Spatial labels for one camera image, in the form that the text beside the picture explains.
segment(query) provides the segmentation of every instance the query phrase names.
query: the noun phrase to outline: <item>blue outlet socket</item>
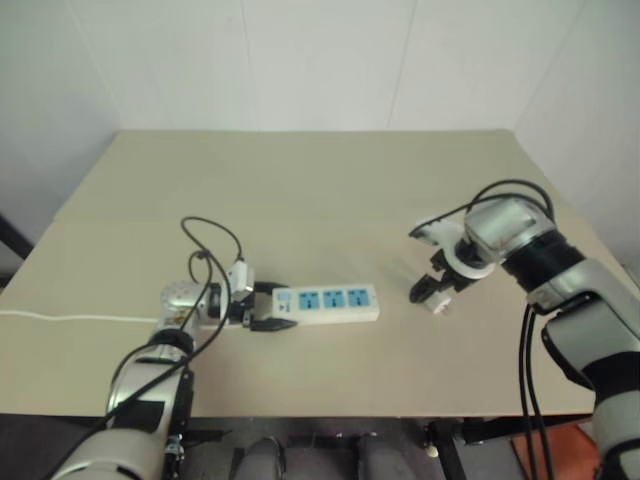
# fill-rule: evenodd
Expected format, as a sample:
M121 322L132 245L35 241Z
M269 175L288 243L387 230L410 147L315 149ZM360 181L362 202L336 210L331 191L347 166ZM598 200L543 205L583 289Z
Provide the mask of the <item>blue outlet socket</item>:
M349 296L350 307L368 307L369 306L369 294L366 290L349 290L347 292Z
M324 308L343 308L344 293L342 290L327 290L322 294Z
M298 295L298 307L300 310L318 310L320 295L318 292L302 292Z

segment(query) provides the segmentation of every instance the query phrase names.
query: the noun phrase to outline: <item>power cord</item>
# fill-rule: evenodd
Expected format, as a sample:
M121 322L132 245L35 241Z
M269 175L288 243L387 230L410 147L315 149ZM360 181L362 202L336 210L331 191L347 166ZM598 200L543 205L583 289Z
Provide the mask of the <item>power cord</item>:
M189 255L189 260L187 260L187 270L189 271L189 277L191 278L191 281L193 283L198 283L198 279L193 274L193 261L198 257L199 254L199 251L195 251L191 255Z
M204 246L204 244L202 242L200 242L200 240L198 240L196 238L196 236L191 233L191 231L187 228L187 222L202 222L202 223L207 223L209 225L213 225L214 227L218 227L219 229L225 231L227 234L229 234L229 236L233 239L233 241L236 244L236 247L238 249L238 253L236 255L236 260L242 260L243 256L242 256L242 245L240 244L240 240L238 239L238 237L236 236L235 233L233 233L231 230L229 230L227 227L225 227L224 225L222 225L221 223L218 222L214 222L213 220L209 220L208 218L204 218L204 217L197 217L197 216L188 216L188 217L184 217L182 220L180 220L180 228L182 228L182 231L185 233L185 235L187 237L189 237L191 239L191 241L193 243L195 243L198 248L200 249L199 251L195 251L191 254L191 256L189 257L189 261L192 260L192 257L197 255L199 252L207 252L207 247ZM194 282L198 283L194 278L193 275L191 275L191 278Z
M522 421L524 423L524 434L527 439L527 454L529 456L529 467L531 469L532 480L538 480L538 465L535 451L533 449L533 439L531 418L529 417L529 407L527 405L527 383L525 382L525 351L527 345L527 333L531 320L531 307L527 305L522 317L522 330L520 332L520 346L518 347L518 386L520 387L520 404L522 406Z
M191 262L192 259L194 258L194 254L196 254L196 256L199 256L200 253L201 253L200 251L193 252L189 256L189 262ZM207 281L205 282L205 285L209 285L211 283L211 278L213 277L213 269L211 268L211 262L206 262L206 263L207 263ZM187 315L184 317L184 320L182 321L182 324L180 325L180 330L184 330L184 328L187 325L189 319L193 316L193 313L198 308L198 305L200 304L200 301L202 300L202 297L205 295L207 290L208 290L207 288L203 288L200 291L200 295L198 295L198 298L196 299L195 303L193 304L193 306L189 310L189 313L187 313ZM129 359L131 357L133 357L136 353L139 353L139 352L141 352L143 350L146 350L146 349L149 349L149 348L152 348L152 347L154 347L156 345L161 345L161 344L162 344L162 342L153 342L152 341L152 342L146 343L145 345L140 345L139 347L134 348L129 353L127 353L125 355L125 357L118 364L118 367L116 368L115 372L113 372L113 377L111 377L111 385L113 385L113 382L116 381L116 378L118 378L118 375L120 375L120 372L122 371L122 368L127 364L127 362L129 361Z
M158 321L157 318L120 317L118 315L93 315L93 314L45 315L44 313L28 312L26 310L0 310L0 315L35 318L36 320L48 320L48 321L54 321L54 322L64 322L68 320L113 320L117 322L155 323Z
M242 253L242 249L240 247L240 242L238 241L237 237L230 231L228 230L226 227L221 226L220 224L217 224L216 222L213 222L211 220L208 219L201 219L201 217L185 217L182 219L181 226L183 227L183 231L185 231L185 233L187 234L187 236L198 246L201 248L200 253L201 253L201 257L207 262L208 268L210 272L213 272L213 266L211 265L211 263L213 262L213 264L215 264L216 268L219 270L221 276L222 276L222 280L225 283L225 287L226 287L226 296L227 296L227 309L224 312L224 315L222 316L222 318L220 319L220 324L218 325L218 327L214 330L214 332L209 336L209 338L207 338L207 340L205 340L205 342L198 347L197 349L195 349L191 354L183 357L180 361L174 363L171 367L169 367L167 370L165 370L162 374L158 375L156 378L154 378L153 380L151 380L150 382L148 382L146 385L143 385L142 387L140 387L138 390L136 390L134 393L132 393L126 400L120 402L118 404L118 406L116 406L115 408L113 408L112 410L110 410L104 417L102 417L100 420L98 420L97 422L95 422L91 428L89 428L89 430L82 435L82 437L73 445L72 448L70 448L67 453L58 461L58 463L43 477L43 480L48 480L51 477L53 477L53 475L55 475L55 473L60 469L60 467L64 464L64 462L67 461L67 459L71 456L71 454L84 442L86 441L89 437L91 437L92 435L94 435L95 433L99 432L100 430L104 429L107 425L107 423L109 423L110 420L112 420L116 415L122 413L123 411L125 411L127 408L129 408L138 398L140 398L142 395L144 395L145 393L147 393L149 390L151 390L152 388L154 388L155 386L159 385L160 383L162 383L164 380L166 380L167 378L171 377L175 372L177 372L178 370L180 370L182 367L188 365L189 363L191 363L191 361L196 358L198 355L200 355L209 345L211 345L211 343L213 343L213 341L218 337L218 335L220 335L220 333L222 332L222 329L224 327L224 325L227 322L227 318L229 316L229 305L231 304L231 285L229 284L229 280L227 279L227 276L225 274L225 270L222 267L222 265L220 264L220 262L218 261L218 259L209 251L207 250L207 248L193 235L191 234L191 232L189 232L188 230L185 229L184 227L184 223L186 220L190 220L190 219L197 219L197 220L202 220L206 223L210 223L210 224L214 224L216 226L219 226L220 228L222 228L223 230L227 231L235 240L236 243L238 245L238 255L241 256ZM196 308L198 307L198 304L200 303L200 299L205 295L206 291L209 289L209 282L205 283L205 286L202 289L202 292L200 294L200 296L198 297L198 300L194 303L194 306L192 307L192 309L189 311L189 314L187 315L185 322L189 320L189 317L193 314L193 312L196 310ZM148 348L149 345L144 345L142 347L138 347L137 349L135 349L132 353L130 353L129 355L127 355L127 357L125 357L125 360L128 360L131 358L131 356L133 356L134 353L137 353L137 351L140 351L143 348Z
M553 470L553 458L551 457L551 447L549 445L549 439L547 437L547 430L544 426L544 419L542 418L542 414L540 413L540 406L538 405L538 399L536 397L535 389L533 386L533 374L531 372L531 342L533 340L533 327L536 320L536 313L533 311L530 305L527 305L525 309L525 317L528 316L528 324L527 324L527 334L526 334L526 344L525 344L525 370L526 370L526 380L527 380L527 388L529 390L529 397L531 398L531 405L533 406L534 419L536 422L536 426L538 427L538 431L540 432L540 441L542 442L542 452L544 456L544 464L547 471L547 479L555 480L555 472Z

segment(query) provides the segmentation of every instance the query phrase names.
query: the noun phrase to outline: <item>orange object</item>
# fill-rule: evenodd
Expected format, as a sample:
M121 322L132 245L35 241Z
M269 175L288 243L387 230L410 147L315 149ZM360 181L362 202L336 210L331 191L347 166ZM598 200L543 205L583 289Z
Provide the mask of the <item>orange object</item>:
M590 480L595 477L600 457L593 440L576 425L553 427L547 430L556 480ZM526 477L531 480L527 440L524 435L512 439L513 449ZM544 466L540 435L533 435L533 448L540 480L548 480Z

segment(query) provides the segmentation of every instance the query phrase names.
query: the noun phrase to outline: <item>floor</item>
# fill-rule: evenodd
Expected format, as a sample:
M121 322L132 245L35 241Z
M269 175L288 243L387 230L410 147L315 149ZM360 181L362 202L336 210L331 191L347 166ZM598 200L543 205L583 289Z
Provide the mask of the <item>floor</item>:
M220 442L190 447L183 480L227 480L240 449L268 435L287 449L287 480L354 479L355 457L349 439L376 432L398 448L419 480L443 480L439 461L425 455L412 438L416 421L399 419L212 419L207 428L229 431ZM2 478L41 478L84 431L60 419L0 415ZM508 440L461 446L469 480L523 479Z

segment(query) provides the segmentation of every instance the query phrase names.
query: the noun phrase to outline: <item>white wall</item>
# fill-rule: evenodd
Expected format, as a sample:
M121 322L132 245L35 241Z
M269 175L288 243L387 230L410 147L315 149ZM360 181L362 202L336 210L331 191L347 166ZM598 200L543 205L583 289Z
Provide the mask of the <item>white wall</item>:
M640 2L590 2L516 126L624 262L640 259Z
M618 33L616 24L640 25L631 3L592 0L585 8L584 0L5 0L0 210L37 239L119 128L517 126L527 150L561 190L594 222L605 222L607 215L594 214L590 198L575 193L585 177L565 174L583 165L583 155L549 148L561 143L553 138L557 129L540 123L560 114L580 116L571 113L575 102L561 110L549 100L553 88L562 87L560 81L549 86L554 78L572 76L605 98L612 89L631 90L632 73L601 75L594 83L591 76L580 77L581 67L563 67L576 56L588 58L591 42L600 43L589 35L598 22L609 25L611 48L633 40L629 28ZM625 47L619 55L623 64L637 65L637 49ZM612 101L611 115L621 107ZM637 133L637 116L623 117L635 122ZM603 121L586 118L591 130ZM624 131L631 131L626 123ZM616 171L629 162L628 148L609 144L604 152ZM617 211L637 191L631 183L612 183L617 178L599 176L596 182L604 191L626 192L604 195L602 212ZM633 253L628 239L619 240L619 225L602 225L596 227L610 232L605 239L616 253Z

